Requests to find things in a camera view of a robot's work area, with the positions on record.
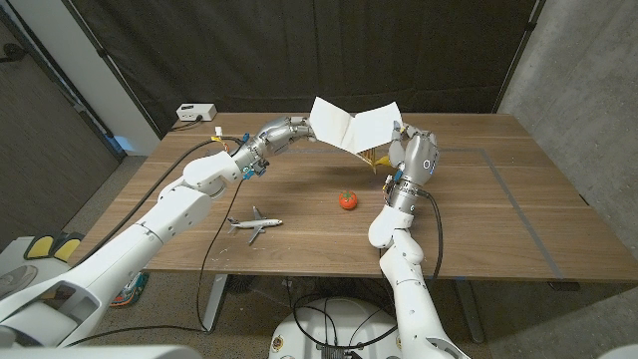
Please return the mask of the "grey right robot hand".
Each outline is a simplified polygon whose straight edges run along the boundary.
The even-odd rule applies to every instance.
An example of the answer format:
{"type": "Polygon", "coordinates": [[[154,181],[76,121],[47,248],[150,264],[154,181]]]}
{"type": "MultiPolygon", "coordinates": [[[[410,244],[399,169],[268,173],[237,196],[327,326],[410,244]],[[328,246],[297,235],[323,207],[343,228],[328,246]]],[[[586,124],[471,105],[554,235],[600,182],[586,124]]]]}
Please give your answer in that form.
{"type": "Polygon", "coordinates": [[[397,172],[390,176],[386,204],[412,214],[418,192],[434,174],[439,158],[436,135],[414,126],[393,124],[389,161],[397,172]]]}

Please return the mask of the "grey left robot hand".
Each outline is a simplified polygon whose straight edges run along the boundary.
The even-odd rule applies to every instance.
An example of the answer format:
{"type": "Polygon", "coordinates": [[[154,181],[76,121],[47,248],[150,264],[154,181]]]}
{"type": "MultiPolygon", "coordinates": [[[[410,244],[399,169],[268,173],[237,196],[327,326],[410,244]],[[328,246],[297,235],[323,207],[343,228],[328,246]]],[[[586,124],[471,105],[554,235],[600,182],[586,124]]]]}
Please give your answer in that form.
{"type": "Polygon", "coordinates": [[[285,152],[300,139],[316,141],[309,119],[306,117],[280,117],[268,122],[253,137],[247,140],[232,156],[241,170],[242,177],[262,176],[269,165],[270,156],[285,152]]]}

